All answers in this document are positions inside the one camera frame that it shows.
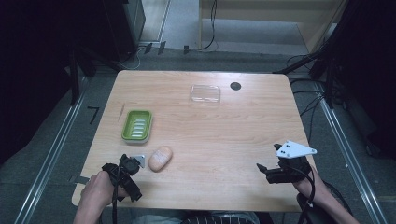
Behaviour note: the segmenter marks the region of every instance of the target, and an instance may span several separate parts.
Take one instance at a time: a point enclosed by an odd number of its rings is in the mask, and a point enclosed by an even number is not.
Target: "gray floor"
[[[172,0],[172,4],[180,2],[184,1]],[[170,26],[172,15],[169,14],[168,16],[166,25]],[[177,44],[180,44],[180,46],[184,46],[186,43],[188,45],[194,44],[196,35],[191,34],[191,38],[187,38],[186,35],[189,35],[189,33],[174,35],[175,33],[176,29],[173,29],[172,32],[170,32],[169,28],[164,29],[163,41],[167,39],[168,48],[173,45],[172,42],[175,43],[172,48],[176,48]],[[185,40],[177,39],[181,36],[184,36]],[[236,44],[238,41],[230,42],[233,42],[234,46],[239,46],[239,43]],[[301,41],[300,37],[297,39],[291,37],[287,42],[298,43],[299,41]],[[265,73],[285,67],[290,57],[299,54],[304,53],[299,49],[285,49],[285,51],[281,50],[280,52],[277,52],[276,49],[271,49],[267,52],[254,51],[244,53],[237,49],[221,49],[219,47],[216,52],[191,51],[186,55],[181,50],[166,49],[163,54],[159,55],[157,49],[153,49],[148,54],[144,54],[141,51],[138,58],[131,59],[123,65],[139,70]],[[34,204],[32,213],[25,219],[30,220],[30,223],[71,223],[73,220],[77,210],[71,204],[71,196],[75,185],[69,183],[68,180],[71,175],[77,175],[81,171],[105,108],[106,100],[117,76],[116,73],[104,66],[98,66],[98,70],[100,72],[96,74],[96,77],[87,79],[88,88],[85,91],[70,132],[65,138],[60,154],[55,159],[55,165],[50,170],[48,183],[42,194],[39,193],[37,195],[37,204]],[[307,70],[304,67],[299,69],[299,74],[306,74],[306,72]],[[297,74],[291,73],[290,76],[297,76]],[[292,89],[293,91],[312,91],[315,88],[313,83],[301,81],[294,83]],[[312,100],[315,100],[316,97],[312,92],[296,93],[295,100],[299,110],[304,111],[307,105]],[[16,220],[23,203],[29,196],[28,192],[51,150],[57,132],[60,130],[67,112],[71,109],[69,106],[70,100],[71,95],[69,92],[42,124],[31,143],[1,167],[0,206],[2,209],[0,209],[0,223],[12,223]],[[88,106],[100,107],[98,116],[92,124],[90,122],[94,111],[90,110]],[[396,215],[393,212],[396,198],[394,195],[396,180],[392,178],[395,170],[394,161],[390,159],[374,159],[368,156],[361,136],[355,129],[348,113],[340,105],[335,105],[334,112],[337,114],[338,121],[342,124],[347,140],[352,145],[354,155],[358,159],[365,176],[367,176],[370,187],[373,188],[389,223],[396,223]],[[373,223],[321,107],[318,106],[315,110],[312,127],[311,113],[302,116],[302,122],[307,136],[312,132],[310,145],[318,150],[318,154],[314,158],[321,176],[343,193],[354,216],[361,223]],[[288,213],[283,215],[273,213],[271,216],[275,223],[295,223],[297,222],[298,214]],[[128,218],[127,211],[120,209],[119,223],[126,223]],[[20,223],[28,222],[22,220],[21,218],[18,219]],[[104,222],[111,222],[111,211],[109,209],[104,213]]]

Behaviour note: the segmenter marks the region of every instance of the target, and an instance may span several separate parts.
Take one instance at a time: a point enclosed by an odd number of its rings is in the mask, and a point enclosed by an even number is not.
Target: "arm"
[[[107,172],[101,171],[97,175],[91,176],[90,181],[81,192],[74,223],[97,223],[103,209],[112,203],[113,191],[114,187]],[[119,195],[128,196],[121,188],[119,188]]]
[[[328,191],[323,180],[320,178],[317,170],[312,167],[309,174],[315,178],[315,198],[314,203],[323,208],[337,223],[354,224],[359,223],[348,211],[341,205]],[[293,186],[305,197],[309,197],[312,186],[307,179],[293,183]]]

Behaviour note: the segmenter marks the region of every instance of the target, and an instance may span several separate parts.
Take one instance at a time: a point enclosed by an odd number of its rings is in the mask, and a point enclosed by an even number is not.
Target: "green soap dish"
[[[147,110],[132,110],[128,112],[122,130],[122,139],[126,143],[146,143],[149,140],[152,116]]]

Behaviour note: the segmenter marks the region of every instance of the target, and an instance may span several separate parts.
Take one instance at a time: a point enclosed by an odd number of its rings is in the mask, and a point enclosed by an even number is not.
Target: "green tray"
[[[149,140],[152,116],[147,110],[128,112],[122,130],[122,139],[127,143],[145,143]]]

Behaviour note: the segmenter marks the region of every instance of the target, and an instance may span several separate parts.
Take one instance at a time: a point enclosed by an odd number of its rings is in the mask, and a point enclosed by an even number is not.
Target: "wooden table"
[[[211,18],[213,1],[199,1],[199,48],[202,19]],[[311,53],[322,45],[323,39],[332,24],[339,21],[346,5],[347,0],[221,0],[218,1],[216,19],[296,22],[306,48]]]
[[[242,88],[232,90],[232,82]],[[219,86],[220,104],[193,104],[192,85]],[[153,115],[150,138],[142,146],[121,139],[127,112],[135,109]],[[119,206],[299,211],[294,187],[268,184],[256,166],[277,168],[273,144],[286,140],[307,146],[286,76],[121,71],[81,175],[95,175],[108,162],[118,164],[123,153],[148,159],[158,147],[169,146],[174,156],[164,169],[154,173],[146,166],[132,177],[143,197],[133,203],[125,199]],[[82,189],[78,184],[73,204]]]

